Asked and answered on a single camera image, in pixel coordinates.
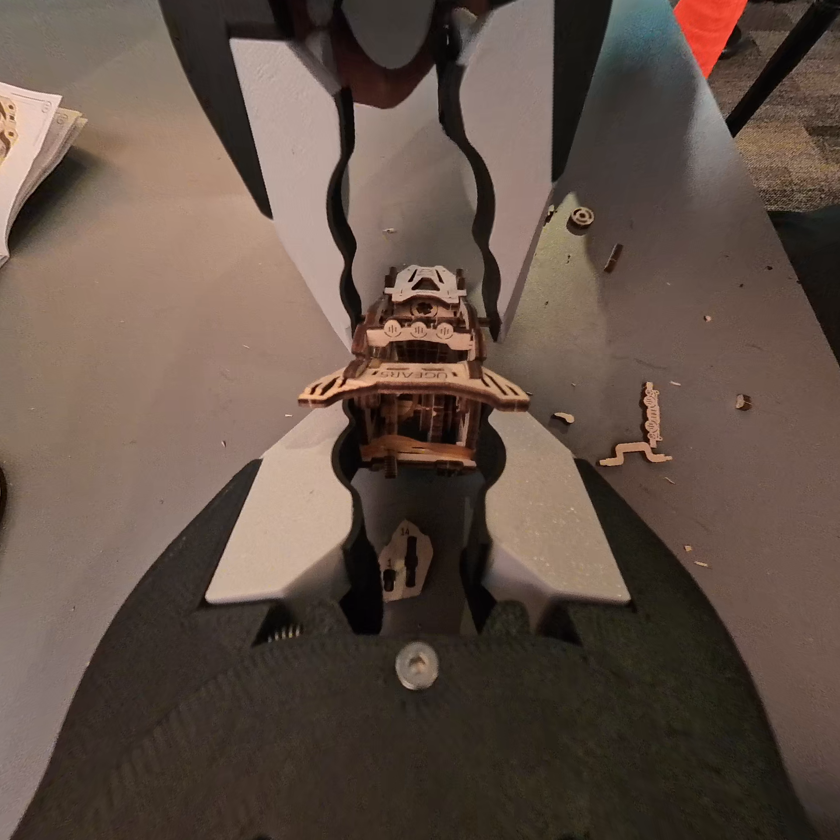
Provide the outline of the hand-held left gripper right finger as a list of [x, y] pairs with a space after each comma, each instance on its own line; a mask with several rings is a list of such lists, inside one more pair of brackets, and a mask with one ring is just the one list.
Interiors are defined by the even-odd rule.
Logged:
[[629, 606], [632, 597], [574, 457], [529, 413], [481, 422], [478, 490], [466, 541], [466, 601], [481, 633], [515, 602], [531, 630], [560, 605]]

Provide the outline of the person's right hand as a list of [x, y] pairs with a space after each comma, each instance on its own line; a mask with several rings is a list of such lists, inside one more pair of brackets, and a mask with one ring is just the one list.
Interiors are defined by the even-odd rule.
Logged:
[[403, 102], [435, 64], [435, 27], [428, 31], [415, 57], [395, 69], [378, 65], [364, 52], [342, 15], [331, 24], [330, 38], [341, 87], [350, 90], [353, 102], [377, 109], [392, 109]]

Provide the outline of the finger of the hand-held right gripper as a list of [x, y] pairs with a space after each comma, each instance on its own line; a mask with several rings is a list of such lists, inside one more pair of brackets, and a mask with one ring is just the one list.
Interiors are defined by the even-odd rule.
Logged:
[[444, 130], [476, 185], [471, 235], [490, 334], [515, 318], [553, 190], [554, 2], [512, 2], [448, 15], [456, 56], [440, 83]]
[[348, 349], [360, 307], [341, 201], [352, 108], [336, 76], [301, 42], [231, 38], [229, 45], [277, 235]]

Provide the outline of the wooden mechanical model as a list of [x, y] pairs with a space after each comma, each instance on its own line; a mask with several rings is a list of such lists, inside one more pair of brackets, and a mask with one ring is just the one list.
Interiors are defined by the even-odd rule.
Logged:
[[462, 269], [393, 267], [353, 333], [351, 362], [311, 382], [298, 404], [344, 404], [362, 466], [387, 478], [400, 467], [473, 471], [483, 417], [530, 405], [519, 385], [485, 366], [488, 322], [468, 300]]

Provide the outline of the orange floor marker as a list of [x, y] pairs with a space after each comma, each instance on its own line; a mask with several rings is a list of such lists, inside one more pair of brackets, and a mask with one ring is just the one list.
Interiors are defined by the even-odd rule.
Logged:
[[677, 23], [700, 73], [708, 78], [748, 1], [678, 1]]

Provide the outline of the black metal bar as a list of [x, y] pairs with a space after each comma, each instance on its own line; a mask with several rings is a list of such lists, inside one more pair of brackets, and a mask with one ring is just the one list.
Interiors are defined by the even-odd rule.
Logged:
[[838, 15], [838, 1], [814, 1], [809, 4], [751, 87], [726, 117], [732, 138], [738, 135], [771, 93], [800, 64]]

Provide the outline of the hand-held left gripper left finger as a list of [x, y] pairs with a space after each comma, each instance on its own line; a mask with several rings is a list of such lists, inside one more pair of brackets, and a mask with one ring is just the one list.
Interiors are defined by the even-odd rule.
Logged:
[[341, 403], [313, 409], [262, 456], [206, 601], [330, 599], [357, 634], [379, 634], [378, 559], [352, 485], [360, 468], [352, 416]]

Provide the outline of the open instruction booklet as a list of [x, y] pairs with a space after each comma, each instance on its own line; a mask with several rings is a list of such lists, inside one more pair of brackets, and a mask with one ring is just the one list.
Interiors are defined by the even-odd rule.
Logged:
[[55, 170], [88, 123], [61, 96], [1, 84], [1, 265], [22, 206]]

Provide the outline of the small shield-shaped wooden plate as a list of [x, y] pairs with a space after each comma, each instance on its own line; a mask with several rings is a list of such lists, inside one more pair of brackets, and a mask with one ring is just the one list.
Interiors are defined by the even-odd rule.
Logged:
[[418, 526], [403, 520], [379, 553], [384, 603], [420, 595], [433, 556], [431, 539]]

